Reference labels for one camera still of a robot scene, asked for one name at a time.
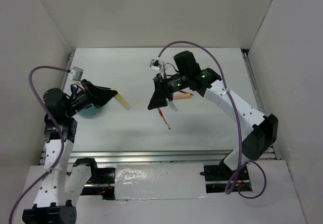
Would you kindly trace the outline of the green highlighter marker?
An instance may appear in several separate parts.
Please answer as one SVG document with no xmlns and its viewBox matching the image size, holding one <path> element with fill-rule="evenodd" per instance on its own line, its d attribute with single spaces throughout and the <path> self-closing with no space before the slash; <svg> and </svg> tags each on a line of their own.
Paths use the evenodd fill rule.
<svg viewBox="0 0 323 224">
<path fill-rule="evenodd" d="M 169 101 L 168 102 L 169 107 L 174 111 L 177 112 L 178 108 L 175 106 L 175 104 L 173 103 L 173 101 Z"/>
</svg>

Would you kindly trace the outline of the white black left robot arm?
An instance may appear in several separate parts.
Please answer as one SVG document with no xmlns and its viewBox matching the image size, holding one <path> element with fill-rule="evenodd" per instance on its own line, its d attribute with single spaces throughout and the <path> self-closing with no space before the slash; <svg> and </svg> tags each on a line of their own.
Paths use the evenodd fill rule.
<svg viewBox="0 0 323 224">
<path fill-rule="evenodd" d="M 101 108 L 117 94 L 113 88 L 95 86 L 85 79 L 71 85 L 70 95 L 59 88 L 44 94 L 45 171 L 33 206 L 23 211 L 24 223 L 76 222 L 76 205 L 84 185 L 96 182 L 100 171 L 95 159 L 86 157 L 77 159 L 68 172 L 77 130 L 74 115 L 90 105 Z"/>
</svg>

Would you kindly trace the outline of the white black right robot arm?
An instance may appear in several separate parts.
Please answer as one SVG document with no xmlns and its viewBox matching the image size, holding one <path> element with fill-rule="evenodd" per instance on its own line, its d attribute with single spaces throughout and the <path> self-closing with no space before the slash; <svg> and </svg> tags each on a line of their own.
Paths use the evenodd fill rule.
<svg viewBox="0 0 323 224">
<path fill-rule="evenodd" d="M 217 105 L 233 119 L 241 133 L 241 143 L 222 161 L 221 176 L 230 180 L 238 173 L 238 166 L 258 160 L 276 141 L 278 119 L 273 114 L 266 116 L 253 108 L 233 90 L 224 84 L 222 76 L 211 68 L 201 69 L 190 51 L 174 56 L 177 69 L 173 75 L 165 74 L 165 65 L 159 59 L 151 60 L 150 67 L 159 70 L 154 77 L 154 93 L 148 109 L 171 107 L 174 105 L 174 93 L 189 88 L 200 96 Z"/>
</svg>

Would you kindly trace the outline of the yellow highlighter marker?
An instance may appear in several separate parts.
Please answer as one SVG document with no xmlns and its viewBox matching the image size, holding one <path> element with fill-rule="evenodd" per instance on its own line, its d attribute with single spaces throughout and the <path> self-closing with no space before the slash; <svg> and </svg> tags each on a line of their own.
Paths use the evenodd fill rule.
<svg viewBox="0 0 323 224">
<path fill-rule="evenodd" d="M 126 110 L 130 110 L 131 109 L 131 105 L 124 99 L 124 97 L 121 96 L 121 94 L 116 90 L 116 89 L 112 89 L 113 91 L 115 91 L 117 94 L 114 96 L 114 98 L 116 99 L 116 101 Z"/>
</svg>

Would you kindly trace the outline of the teal round desk organizer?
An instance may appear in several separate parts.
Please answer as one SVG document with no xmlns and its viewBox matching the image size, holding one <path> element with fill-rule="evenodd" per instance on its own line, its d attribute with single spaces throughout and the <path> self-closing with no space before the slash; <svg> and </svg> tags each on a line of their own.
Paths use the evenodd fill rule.
<svg viewBox="0 0 323 224">
<path fill-rule="evenodd" d="M 78 112 L 78 115 L 84 118 L 93 118 L 101 111 L 101 107 L 95 107 L 93 104 L 88 105 Z"/>
</svg>

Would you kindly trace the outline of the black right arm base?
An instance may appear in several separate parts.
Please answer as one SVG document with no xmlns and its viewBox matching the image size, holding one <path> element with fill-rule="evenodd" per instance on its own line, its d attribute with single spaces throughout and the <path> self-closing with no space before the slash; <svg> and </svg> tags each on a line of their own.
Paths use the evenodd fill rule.
<svg viewBox="0 0 323 224">
<path fill-rule="evenodd" d="M 221 160 L 206 160 L 202 162 L 203 168 L 199 174 L 204 177 L 208 184 L 224 184 L 234 173 Z"/>
</svg>

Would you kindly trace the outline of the orange pink highlighter marker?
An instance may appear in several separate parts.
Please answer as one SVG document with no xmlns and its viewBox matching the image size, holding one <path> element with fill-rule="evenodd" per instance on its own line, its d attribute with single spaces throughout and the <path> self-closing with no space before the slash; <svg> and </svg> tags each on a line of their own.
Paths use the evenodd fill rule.
<svg viewBox="0 0 323 224">
<path fill-rule="evenodd" d="M 175 94 L 173 96 L 173 100 L 187 99 L 191 97 L 192 95 L 190 93 L 181 93 L 181 94 Z"/>
</svg>

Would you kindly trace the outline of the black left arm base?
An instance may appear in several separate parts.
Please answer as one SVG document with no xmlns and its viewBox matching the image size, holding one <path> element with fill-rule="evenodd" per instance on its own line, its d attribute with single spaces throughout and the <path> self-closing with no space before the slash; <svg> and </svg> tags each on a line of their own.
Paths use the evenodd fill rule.
<svg viewBox="0 0 323 224">
<path fill-rule="evenodd" d="M 98 167 L 94 158 L 79 158 L 73 163 L 73 168 L 85 166 L 90 171 L 90 178 L 87 183 L 90 184 L 108 184 L 115 183 L 116 169 L 114 167 Z"/>
</svg>

